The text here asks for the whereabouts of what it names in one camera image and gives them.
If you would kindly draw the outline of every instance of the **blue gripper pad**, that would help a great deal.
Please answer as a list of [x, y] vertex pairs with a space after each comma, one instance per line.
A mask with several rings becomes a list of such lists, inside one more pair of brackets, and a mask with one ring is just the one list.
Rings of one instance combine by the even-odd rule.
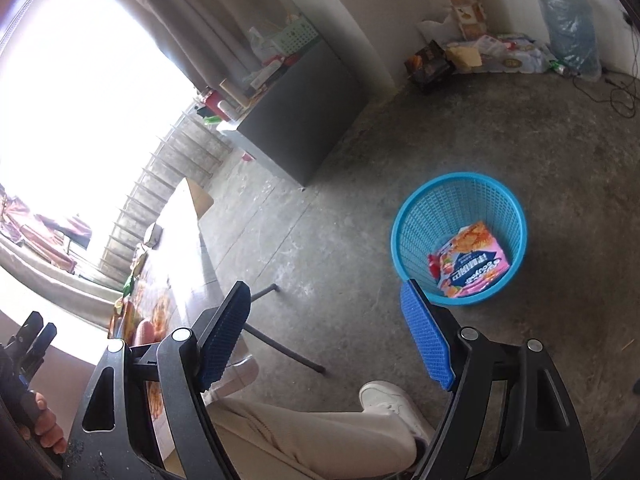
[[402, 284], [400, 307], [429, 376], [438, 381], [444, 390], [450, 391], [456, 376], [451, 366], [449, 343], [416, 286], [412, 282]]
[[225, 371], [244, 322], [249, 317], [249, 287], [242, 282], [236, 282], [220, 308], [223, 309], [222, 314], [200, 348], [200, 370], [195, 382], [201, 392], [219, 381]]

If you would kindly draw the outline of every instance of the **metal chair leg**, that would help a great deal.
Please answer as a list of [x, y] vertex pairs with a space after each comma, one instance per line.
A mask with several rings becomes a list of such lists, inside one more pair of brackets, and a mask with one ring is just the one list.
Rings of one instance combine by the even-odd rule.
[[[277, 286], [275, 283], [271, 283], [271, 285], [269, 285], [267, 288], [264, 288], [260, 292], [256, 292], [254, 295], [252, 295], [251, 302], [253, 303], [255, 300], [260, 299], [261, 297], [263, 297], [265, 294], [268, 294], [272, 290], [279, 292], [280, 287]], [[282, 352], [287, 357], [290, 357], [293, 360], [298, 361], [300, 364], [303, 364], [311, 368], [312, 370], [315, 370], [319, 374], [324, 374], [326, 372], [326, 368], [324, 368], [322, 365], [319, 365], [318, 363], [310, 361], [306, 357], [303, 357], [302, 355], [295, 353], [293, 350], [289, 350], [286, 346], [283, 346], [277, 341], [274, 341], [273, 339], [271, 339], [269, 336], [264, 335], [257, 328], [254, 328], [250, 324], [245, 323], [244, 329], [252, 336], [257, 337], [263, 343], [267, 343], [267, 345], [269, 345], [272, 348], [275, 348], [278, 352]]]
[[326, 368], [324, 368], [322, 365], [319, 365], [318, 363], [310, 361], [306, 357], [302, 357], [302, 355], [300, 355], [300, 354], [296, 354], [293, 350], [289, 350], [286, 346], [283, 346], [280, 343], [278, 343], [277, 341], [274, 341], [269, 336], [264, 335], [262, 332], [260, 332], [259, 330], [255, 329], [251, 325], [245, 323], [244, 324], [244, 329], [249, 334], [257, 337], [263, 343], [267, 343], [267, 345], [269, 345], [272, 348], [275, 348], [278, 352], [282, 352], [287, 357], [291, 357], [293, 360], [298, 361], [300, 364], [303, 364], [303, 365], [311, 368], [312, 370], [315, 370], [319, 374], [324, 374], [326, 372]]
[[279, 292], [280, 291], [280, 287], [277, 286], [275, 283], [271, 283], [271, 285], [269, 285], [267, 288], [264, 288], [260, 292], [256, 292], [254, 295], [252, 295], [251, 296], [251, 302], [253, 303], [255, 300], [259, 300], [264, 295], [269, 294], [272, 290], [275, 290], [276, 292]]

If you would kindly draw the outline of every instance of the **blue plastic bag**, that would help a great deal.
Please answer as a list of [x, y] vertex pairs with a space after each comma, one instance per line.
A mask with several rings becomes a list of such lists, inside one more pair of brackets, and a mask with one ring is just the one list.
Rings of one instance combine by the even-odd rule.
[[538, 0], [549, 31], [551, 52], [581, 78], [602, 75], [593, 10], [587, 0]]

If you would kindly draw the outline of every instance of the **person's hand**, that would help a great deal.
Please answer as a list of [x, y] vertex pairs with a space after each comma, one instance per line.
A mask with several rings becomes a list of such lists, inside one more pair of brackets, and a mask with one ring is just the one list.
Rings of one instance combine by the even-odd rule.
[[[47, 408], [47, 401], [42, 394], [36, 394], [36, 403], [41, 413], [33, 428], [33, 433], [40, 437], [42, 447], [50, 447], [54, 453], [63, 454], [66, 451], [66, 440], [62, 428], [56, 424], [56, 415]], [[24, 426], [20, 427], [20, 433], [25, 440], [31, 438], [31, 431]]]

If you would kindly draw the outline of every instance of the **green plastic basket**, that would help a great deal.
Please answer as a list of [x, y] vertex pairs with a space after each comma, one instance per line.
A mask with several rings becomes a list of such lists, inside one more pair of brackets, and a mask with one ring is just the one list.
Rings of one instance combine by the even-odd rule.
[[295, 22], [287, 25], [283, 31], [271, 38], [271, 41], [285, 56], [291, 56], [317, 37], [318, 31], [314, 29], [314, 26], [304, 16], [300, 16]]

